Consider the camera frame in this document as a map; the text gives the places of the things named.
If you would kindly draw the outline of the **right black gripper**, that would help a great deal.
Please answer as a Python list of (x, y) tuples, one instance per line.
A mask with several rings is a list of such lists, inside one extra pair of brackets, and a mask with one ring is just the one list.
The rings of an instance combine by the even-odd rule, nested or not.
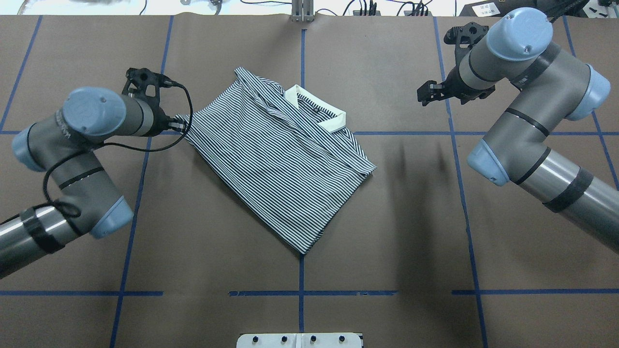
[(449, 98), (457, 98), (460, 104), (464, 105), (463, 91), (463, 84), (460, 80), (447, 79), (440, 84), (436, 81), (426, 81), (418, 88), (416, 95), (417, 101), (423, 106), (427, 106), (432, 101), (444, 101)]

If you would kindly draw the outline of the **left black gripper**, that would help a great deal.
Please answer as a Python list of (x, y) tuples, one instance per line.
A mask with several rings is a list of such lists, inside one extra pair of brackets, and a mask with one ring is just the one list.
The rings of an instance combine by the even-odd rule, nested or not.
[(183, 117), (165, 116), (162, 118), (162, 131), (171, 131), (179, 134), (186, 134), (190, 130), (190, 119)]

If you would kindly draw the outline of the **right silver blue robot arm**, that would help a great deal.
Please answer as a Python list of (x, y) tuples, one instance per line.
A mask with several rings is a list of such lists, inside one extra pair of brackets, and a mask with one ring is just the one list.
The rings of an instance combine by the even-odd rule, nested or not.
[(604, 103), (610, 82), (555, 44), (545, 13), (521, 7), (493, 26), (470, 22), (444, 37), (456, 65), (443, 82), (417, 90), (427, 105), (485, 99), (503, 79), (519, 91), (467, 157), (469, 167), (498, 187), (509, 181), (614, 252), (619, 246), (618, 191), (545, 145), (564, 119), (578, 121)]

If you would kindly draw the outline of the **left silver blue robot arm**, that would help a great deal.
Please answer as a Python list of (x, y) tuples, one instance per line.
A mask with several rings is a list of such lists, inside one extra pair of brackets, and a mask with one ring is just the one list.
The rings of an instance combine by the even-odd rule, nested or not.
[(80, 87), (62, 107), (18, 133), (15, 158), (44, 174), (44, 203), (1, 223), (1, 277), (5, 278), (83, 235), (101, 239), (133, 220), (133, 208), (95, 150), (113, 136), (151, 137), (164, 130), (186, 136), (192, 119), (167, 117), (146, 101), (102, 87)]

